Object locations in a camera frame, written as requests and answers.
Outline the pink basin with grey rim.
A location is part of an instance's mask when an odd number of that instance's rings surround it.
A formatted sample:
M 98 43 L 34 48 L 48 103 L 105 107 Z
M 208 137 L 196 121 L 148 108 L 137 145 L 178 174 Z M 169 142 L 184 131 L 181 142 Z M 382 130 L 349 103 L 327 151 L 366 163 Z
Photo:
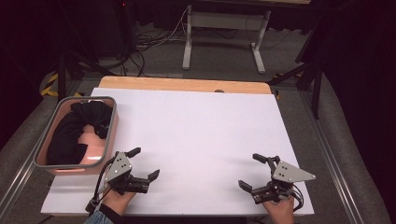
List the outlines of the pink basin with grey rim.
M 70 111 L 73 103 L 88 103 L 89 101 L 101 101 L 113 108 L 112 118 L 106 139 L 100 139 L 91 125 L 84 127 L 84 133 L 78 139 L 81 144 L 88 146 L 83 160 L 79 164 L 48 165 L 47 152 L 52 135 L 61 119 Z M 113 151 L 113 143 L 118 125 L 118 110 L 116 101 L 109 96 L 93 97 L 67 97 L 57 104 L 35 152 L 34 164 L 36 167 L 49 172 L 52 175 L 96 175 L 110 159 Z

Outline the black metal stand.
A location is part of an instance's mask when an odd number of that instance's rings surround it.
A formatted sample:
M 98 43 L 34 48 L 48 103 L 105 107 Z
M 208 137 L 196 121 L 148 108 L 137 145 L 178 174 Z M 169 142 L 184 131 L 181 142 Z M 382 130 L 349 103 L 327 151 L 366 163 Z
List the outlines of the black metal stand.
M 130 27 L 121 0 L 49 0 L 58 51 L 58 98 L 70 96 L 87 73 L 111 76 L 130 56 Z

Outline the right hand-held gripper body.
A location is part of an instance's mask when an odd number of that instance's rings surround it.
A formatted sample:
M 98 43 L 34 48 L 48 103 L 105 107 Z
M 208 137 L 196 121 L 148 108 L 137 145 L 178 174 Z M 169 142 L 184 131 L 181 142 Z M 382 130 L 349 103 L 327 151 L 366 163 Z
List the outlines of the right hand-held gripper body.
M 253 189 L 251 196 L 255 204 L 264 202 L 278 203 L 293 197 L 298 204 L 304 203 L 304 196 L 300 189 L 295 186 L 297 182 L 314 180 L 315 175 L 308 173 L 285 161 L 280 161 L 276 170 L 271 174 L 271 180 L 266 186 Z

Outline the aluminium floor rail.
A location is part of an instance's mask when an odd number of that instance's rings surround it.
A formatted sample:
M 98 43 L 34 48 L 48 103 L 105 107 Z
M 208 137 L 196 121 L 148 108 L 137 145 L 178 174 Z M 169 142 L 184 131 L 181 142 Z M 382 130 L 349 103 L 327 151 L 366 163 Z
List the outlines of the aluminium floor rail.
M 15 178 L 11 182 L 11 185 L 6 191 L 6 194 L 0 201 L 0 222 L 3 222 L 7 218 L 13 204 L 18 199 L 34 169 L 34 163 L 26 160 L 17 172 Z
M 332 182 L 334 183 L 339 198 L 345 208 L 350 224 L 365 224 L 362 219 L 360 210 L 358 209 L 358 206 L 356 205 L 355 200 L 348 187 L 346 179 L 344 178 L 342 170 L 332 152 L 331 145 L 325 135 L 325 132 L 323 131 L 319 120 L 316 119 L 314 113 L 311 111 L 309 95 L 305 91 L 300 91 L 299 96 L 318 137 L 320 149 L 332 177 Z

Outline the yellow black hazard tape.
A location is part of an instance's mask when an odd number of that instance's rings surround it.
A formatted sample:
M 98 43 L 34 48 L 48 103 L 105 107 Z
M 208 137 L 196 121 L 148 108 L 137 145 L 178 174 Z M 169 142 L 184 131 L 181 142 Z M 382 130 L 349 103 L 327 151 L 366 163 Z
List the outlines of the yellow black hazard tape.
M 55 91 L 55 90 L 52 88 L 53 85 L 57 82 L 57 80 L 58 80 L 58 74 L 57 74 L 57 73 L 52 74 L 52 75 L 49 77 L 49 79 L 48 79 L 46 85 L 45 85 L 45 86 L 43 87 L 43 89 L 41 90 L 40 94 L 41 94 L 42 96 L 48 95 L 48 96 L 58 97 L 58 92 Z

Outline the white metal stand frame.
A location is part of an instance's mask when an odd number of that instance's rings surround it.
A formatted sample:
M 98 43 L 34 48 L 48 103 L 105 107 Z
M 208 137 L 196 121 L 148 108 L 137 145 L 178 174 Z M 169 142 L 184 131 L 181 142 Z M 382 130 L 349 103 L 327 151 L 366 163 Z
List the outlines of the white metal stand frame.
M 257 39 L 249 44 L 259 74 L 264 74 L 266 69 L 260 52 L 264 34 L 271 16 L 270 11 L 265 11 L 262 15 L 242 15 L 215 12 L 194 11 L 191 5 L 187 11 L 187 31 L 182 69 L 189 70 L 191 65 L 192 51 L 192 28 L 219 28 L 245 31 L 257 31 Z

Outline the person's left hand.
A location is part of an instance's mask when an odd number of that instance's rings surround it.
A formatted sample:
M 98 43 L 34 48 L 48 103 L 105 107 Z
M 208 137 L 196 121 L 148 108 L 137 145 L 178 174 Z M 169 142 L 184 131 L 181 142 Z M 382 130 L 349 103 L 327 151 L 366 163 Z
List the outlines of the person's left hand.
M 113 189 L 110 189 L 103 199 L 103 204 L 112 209 L 115 213 L 122 216 L 129 204 L 135 196 L 135 192 L 126 192 L 119 194 Z

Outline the white table sheet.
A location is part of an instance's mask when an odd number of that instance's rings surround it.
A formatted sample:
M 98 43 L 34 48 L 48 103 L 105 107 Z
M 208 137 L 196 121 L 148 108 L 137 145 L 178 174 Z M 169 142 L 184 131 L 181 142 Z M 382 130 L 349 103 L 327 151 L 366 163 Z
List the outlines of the white table sheet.
M 114 150 L 140 147 L 132 173 L 158 171 L 147 193 L 127 208 L 131 216 L 259 216 L 264 210 L 239 188 L 271 178 L 255 153 L 297 162 L 272 94 L 143 91 L 96 88 L 117 103 Z

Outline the black cloth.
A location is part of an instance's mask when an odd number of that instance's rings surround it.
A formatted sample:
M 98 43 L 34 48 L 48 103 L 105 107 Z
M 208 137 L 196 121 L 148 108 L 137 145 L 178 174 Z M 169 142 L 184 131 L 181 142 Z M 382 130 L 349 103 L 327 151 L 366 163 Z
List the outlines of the black cloth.
M 71 104 L 70 111 L 61 119 L 52 135 L 47 164 L 79 164 L 88 148 L 78 141 L 84 133 L 84 127 L 91 125 L 100 139 L 106 139 L 112 112 L 113 108 L 101 101 Z

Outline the black tripod stand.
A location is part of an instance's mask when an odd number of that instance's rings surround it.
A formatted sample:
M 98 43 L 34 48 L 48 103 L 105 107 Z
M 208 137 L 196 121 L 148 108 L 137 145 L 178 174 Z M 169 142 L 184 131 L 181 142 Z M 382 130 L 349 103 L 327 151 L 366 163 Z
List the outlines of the black tripod stand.
M 313 86 L 310 101 L 311 111 L 314 118 L 319 119 L 318 103 L 322 81 L 322 69 L 320 67 L 319 60 L 313 59 L 310 63 L 303 63 L 279 77 L 273 77 L 270 81 L 267 81 L 267 84 L 269 86 L 275 86 L 291 77 L 296 77 L 297 75 L 300 75 L 300 78 L 295 84 L 298 91 L 307 91 L 310 86 Z

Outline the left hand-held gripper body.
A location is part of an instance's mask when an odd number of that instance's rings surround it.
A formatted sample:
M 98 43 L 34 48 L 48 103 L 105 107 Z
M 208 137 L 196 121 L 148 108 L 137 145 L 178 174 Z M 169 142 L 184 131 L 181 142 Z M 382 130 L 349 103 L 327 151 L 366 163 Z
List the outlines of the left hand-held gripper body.
M 149 180 L 131 175 L 131 158 L 125 152 L 117 152 L 105 176 L 105 183 L 119 194 L 126 192 L 147 193 Z

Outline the person's right hand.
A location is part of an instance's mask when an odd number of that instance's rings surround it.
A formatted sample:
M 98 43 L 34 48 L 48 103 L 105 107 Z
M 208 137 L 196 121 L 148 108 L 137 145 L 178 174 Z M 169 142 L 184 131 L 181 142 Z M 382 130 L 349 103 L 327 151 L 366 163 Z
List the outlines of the person's right hand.
M 273 224 L 294 224 L 294 199 L 292 197 L 278 203 L 264 202 L 262 205 L 268 212 Z

